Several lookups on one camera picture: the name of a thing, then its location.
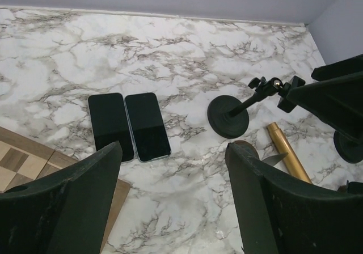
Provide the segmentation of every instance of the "white marble surface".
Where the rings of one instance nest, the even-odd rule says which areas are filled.
[[[104,253],[242,253],[225,166],[228,140],[208,125],[218,95],[252,95],[253,77],[308,82],[323,60],[303,27],[41,10],[0,10],[0,126],[82,159],[95,151],[87,98],[156,93],[172,155],[123,164],[132,189]],[[241,137],[274,153],[265,126],[277,121],[316,185],[362,181],[333,130],[278,97],[249,109]]]

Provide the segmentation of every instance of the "wooden chessboard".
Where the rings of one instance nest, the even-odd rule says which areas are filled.
[[[54,149],[0,127],[0,193],[57,172],[77,162]],[[130,191],[130,184],[117,180],[101,250]]]

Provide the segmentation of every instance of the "smartphone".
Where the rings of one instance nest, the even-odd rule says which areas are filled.
[[[170,144],[156,95],[128,95],[125,102],[139,160],[148,162],[169,156]]]
[[[119,141],[123,150],[122,162],[134,158],[134,148],[121,94],[99,94],[88,97],[96,150]]]

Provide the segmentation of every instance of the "silver blade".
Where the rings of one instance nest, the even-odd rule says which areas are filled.
[[[268,156],[267,158],[263,159],[262,161],[270,166],[275,166],[278,162],[282,161],[288,153],[277,154],[274,156]]]

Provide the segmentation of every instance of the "golden tube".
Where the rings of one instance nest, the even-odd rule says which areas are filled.
[[[273,122],[267,126],[268,133],[275,144],[279,153],[288,153],[284,158],[284,163],[288,169],[290,175],[301,179],[305,182],[311,183],[309,176],[307,175],[304,167],[301,165],[300,160],[297,158],[294,150],[292,149],[289,141],[286,139],[284,132]]]

